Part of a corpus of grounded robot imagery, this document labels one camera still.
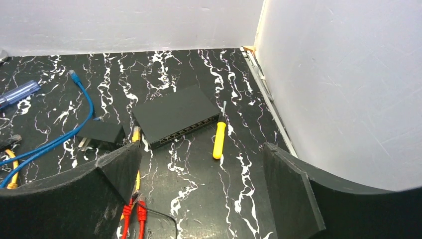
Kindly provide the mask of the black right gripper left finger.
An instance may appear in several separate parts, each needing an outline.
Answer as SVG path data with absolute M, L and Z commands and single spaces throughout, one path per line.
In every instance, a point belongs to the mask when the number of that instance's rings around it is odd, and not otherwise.
M 1 189 L 1 238 L 114 238 L 141 158 L 140 143 L 130 143 L 62 173 Z

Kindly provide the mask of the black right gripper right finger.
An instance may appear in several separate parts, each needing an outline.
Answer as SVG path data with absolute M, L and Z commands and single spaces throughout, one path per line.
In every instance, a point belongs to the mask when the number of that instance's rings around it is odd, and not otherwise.
M 419 239 L 422 190 L 389 191 L 335 176 L 274 144 L 264 175 L 281 239 Z

